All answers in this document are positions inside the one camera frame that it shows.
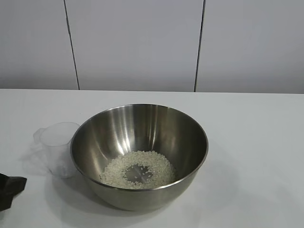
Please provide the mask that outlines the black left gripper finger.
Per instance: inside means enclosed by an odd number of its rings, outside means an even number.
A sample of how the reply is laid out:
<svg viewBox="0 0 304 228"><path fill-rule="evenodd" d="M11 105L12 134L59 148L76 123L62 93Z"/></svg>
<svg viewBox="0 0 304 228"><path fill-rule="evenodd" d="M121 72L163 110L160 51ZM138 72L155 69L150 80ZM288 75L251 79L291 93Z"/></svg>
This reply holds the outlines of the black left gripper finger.
<svg viewBox="0 0 304 228"><path fill-rule="evenodd" d="M27 178L0 174L0 210L11 208L14 197L20 194L26 186Z"/></svg>

